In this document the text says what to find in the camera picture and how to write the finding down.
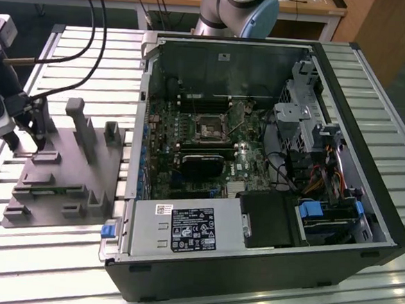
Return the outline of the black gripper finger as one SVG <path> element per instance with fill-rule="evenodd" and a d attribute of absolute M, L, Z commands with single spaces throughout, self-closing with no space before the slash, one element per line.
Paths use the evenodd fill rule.
<path fill-rule="evenodd" d="M 53 131 L 53 120 L 49 114 L 47 98 L 28 98 L 26 105 L 26 131 L 33 139 L 38 151 L 43 151 L 47 135 Z"/>
<path fill-rule="evenodd" d="M 15 133 L 15 128 L 3 136 L 4 142 L 8 148 L 14 153 L 19 148 L 19 136 Z"/>

